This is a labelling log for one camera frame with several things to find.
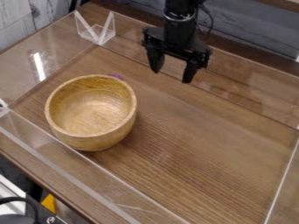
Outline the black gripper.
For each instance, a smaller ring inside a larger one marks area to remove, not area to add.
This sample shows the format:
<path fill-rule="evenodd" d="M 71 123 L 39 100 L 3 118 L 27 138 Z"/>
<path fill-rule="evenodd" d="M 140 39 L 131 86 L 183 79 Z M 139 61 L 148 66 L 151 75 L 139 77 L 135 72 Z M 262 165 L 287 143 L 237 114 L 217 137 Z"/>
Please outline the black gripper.
<path fill-rule="evenodd" d="M 182 82 L 191 83 L 199 68 L 207 67 L 213 50 L 209 45 L 194 36 L 186 45 L 178 45 L 164 39 L 164 28 L 146 27 L 142 45 L 147 50 L 147 58 L 152 71 L 158 74 L 164 65 L 164 56 L 187 61 Z"/>

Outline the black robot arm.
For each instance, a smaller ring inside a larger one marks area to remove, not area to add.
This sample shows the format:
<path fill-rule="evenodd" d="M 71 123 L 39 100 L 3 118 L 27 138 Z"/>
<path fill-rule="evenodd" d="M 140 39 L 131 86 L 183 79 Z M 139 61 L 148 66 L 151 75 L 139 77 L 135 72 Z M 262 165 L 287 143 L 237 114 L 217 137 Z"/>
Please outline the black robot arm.
<path fill-rule="evenodd" d="M 182 82 L 191 83 L 198 70 L 210 64 L 213 49 L 198 36 L 198 15 L 206 0 L 166 0 L 163 27 L 143 29 L 142 45 L 146 49 L 150 67 L 158 74 L 164 66 L 164 56 L 170 55 L 186 62 Z"/>

